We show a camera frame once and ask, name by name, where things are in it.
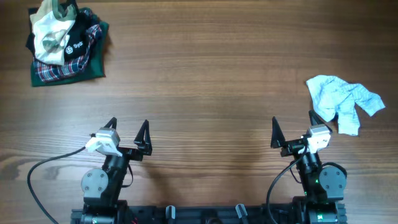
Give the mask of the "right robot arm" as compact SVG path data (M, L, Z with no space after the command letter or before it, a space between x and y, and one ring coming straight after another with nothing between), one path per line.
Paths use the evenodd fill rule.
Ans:
M271 205L271 193L279 179L293 167L299 177L295 181L304 191L303 197L294 197L287 210L287 223L346 223L344 199L347 184L346 169L335 163L323 163L318 152L329 146L333 131L313 110L308 112L310 127L298 139L286 140L274 116L272 118L271 147L280 149L281 157L293 160L272 181L266 195L266 212L270 223L282 223L282 211Z

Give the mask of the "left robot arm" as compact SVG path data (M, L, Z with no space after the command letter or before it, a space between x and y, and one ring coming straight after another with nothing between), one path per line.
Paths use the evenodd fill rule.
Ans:
M126 200L120 200L121 189L130 184L124 183L126 174L132 174L131 161L141 161L152 154L149 122L145 120L139 129L134 144L136 148L121 147L116 131L117 119L111 120L91 135L85 148L88 152L98 152L105 156L99 169L89 170L81 180L83 210L78 223L137 223L136 215L128 207Z

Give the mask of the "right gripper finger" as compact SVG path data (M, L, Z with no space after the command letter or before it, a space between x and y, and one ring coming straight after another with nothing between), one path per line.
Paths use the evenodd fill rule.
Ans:
M316 112L314 110L310 110L308 112L308 115L309 115L310 123L312 126L324 124L328 128L330 133L333 132L332 129L321 120L321 118L316 114Z
M285 137L279 126L277 118L274 116L272 118L272 136L271 136L271 147L280 148L286 145Z

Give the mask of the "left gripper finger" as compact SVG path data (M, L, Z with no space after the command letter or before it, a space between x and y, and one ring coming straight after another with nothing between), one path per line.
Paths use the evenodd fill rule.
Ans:
M152 150L152 143L149 133L149 121L145 120L137 133L134 144L137 145L139 150Z
M104 128L113 128L116 129L117 128L117 123L118 120L116 117L112 117L105 125Z

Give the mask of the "light blue striped garment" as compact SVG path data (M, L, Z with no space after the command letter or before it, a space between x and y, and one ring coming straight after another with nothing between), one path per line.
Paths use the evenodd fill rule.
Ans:
M338 132L359 134L360 122L355 106L369 116L385 108L381 97L362 84L348 83L331 75L317 75L306 81L314 111L326 122L337 119Z

